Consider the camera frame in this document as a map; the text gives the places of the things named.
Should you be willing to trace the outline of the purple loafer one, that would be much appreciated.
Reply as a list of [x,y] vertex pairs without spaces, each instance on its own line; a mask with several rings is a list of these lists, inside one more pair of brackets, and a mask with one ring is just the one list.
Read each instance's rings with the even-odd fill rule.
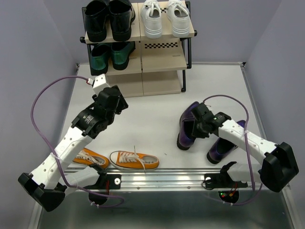
[[212,164],[218,164],[232,151],[237,149],[234,143],[219,137],[207,153],[207,159]]
[[191,110],[198,105],[198,101],[193,102],[185,109],[180,117],[177,147],[181,150],[188,150],[196,140],[196,137],[192,135],[195,118]]

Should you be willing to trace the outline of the white sneaker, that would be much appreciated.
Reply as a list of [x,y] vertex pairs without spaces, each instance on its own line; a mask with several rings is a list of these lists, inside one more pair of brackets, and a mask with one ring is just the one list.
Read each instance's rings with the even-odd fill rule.
[[172,25],[172,34],[177,38],[186,38],[190,32],[190,12],[181,0],[169,0],[167,18]]
[[157,0],[146,0],[141,9],[145,36],[158,39],[162,36],[162,12]]

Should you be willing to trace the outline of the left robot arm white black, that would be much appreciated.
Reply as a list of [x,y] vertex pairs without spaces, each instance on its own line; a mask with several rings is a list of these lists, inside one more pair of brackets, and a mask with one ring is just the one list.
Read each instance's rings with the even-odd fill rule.
[[32,172],[22,173],[18,178],[27,194],[47,212],[55,210],[77,189],[106,187],[106,172],[96,163],[68,176],[63,173],[73,159],[114,122],[115,115],[128,108],[116,85],[102,89],[92,98],[94,102],[76,116],[50,155]]

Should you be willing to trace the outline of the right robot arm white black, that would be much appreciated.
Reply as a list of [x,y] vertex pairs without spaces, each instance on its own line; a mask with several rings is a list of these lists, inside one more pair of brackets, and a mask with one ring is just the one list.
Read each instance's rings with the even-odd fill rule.
[[217,188],[231,187],[236,182],[255,182],[273,192],[280,192],[298,174],[289,144],[267,141],[245,130],[230,116],[222,112],[213,114],[204,103],[191,112],[195,118],[194,137],[206,138],[214,134],[244,150],[258,162],[256,165],[231,162],[223,166],[219,174],[211,176],[211,184]]

